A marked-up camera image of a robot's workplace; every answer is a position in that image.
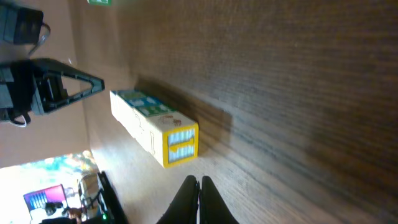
beige wall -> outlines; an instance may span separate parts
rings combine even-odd
[[[51,57],[63,63],[72,62],[76,55],[73,43],[72,25],[67,0],[23,0],[29,6],[44,12],[44,21],[51,27],[48,41],[34,54],[34,57]],[[0,43],[0,52],[10,51],[10,46]],[[24,50],[18,55],[23,57]],[[68,90],[79,91],[79,83],[66,81]],[[27,128],[0,124],[0,168],[61,156],[71,152],[89,149],[85,115],[81,102],[46,116],[34,116]]]

green exit sign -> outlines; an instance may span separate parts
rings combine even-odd
[[[100,6],[110,6],[112,0],[88,0],[89,4],[96,4]]]

wooden table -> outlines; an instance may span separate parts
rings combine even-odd
[[[398,222],[393,1],[71,1],[91,150],[131,223],[155,223],[188,174],[241,223]],[[112,117],[139,86],[197,120],[200,155],[163,169]]]

yellow and white box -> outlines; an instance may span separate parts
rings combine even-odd
[[[198,123],[139,90],[110,94],[113,116],[164,168],[198,157]]]

black object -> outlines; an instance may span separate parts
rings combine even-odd
[[[88,82],[91,89],[68,96],[62,77]],[[49,58],[20,60],[0,65],[0,121],[26,126],[28,112],[52,113],[105,89],[102,79]],[[23,116],[25,123],[16,121]]]
[[[196,223],[199,191],[199,182],[194,176],[189,175],[158,223]]]
[[[128,224],[127,218],[123,212],[122,206],[119,203],[118,197],[116,196],[115,191],[113,190],[109,180],[105,174],[105,172],[99,172],[98,174],[98,185],[101,194],[99,196],[101,213],[104,215],[109,222],[112,224]]]
[[[196,224],[198,197],[201,224],[238,223],[211,178],[207,176],[202,178],[200,190],[199,182],[192,175],[184,180],[169,208],[157,223]]]
[[[0,38],[15,45],[36,44],[43,25],[43,12],[0,2]]]
[[[45,213],[47,214],[47,216],[53,215],[57,211],[57,208],[63,208],[63,203],[62,202],[46,202],[44,205],[44,210],[45,210]]]

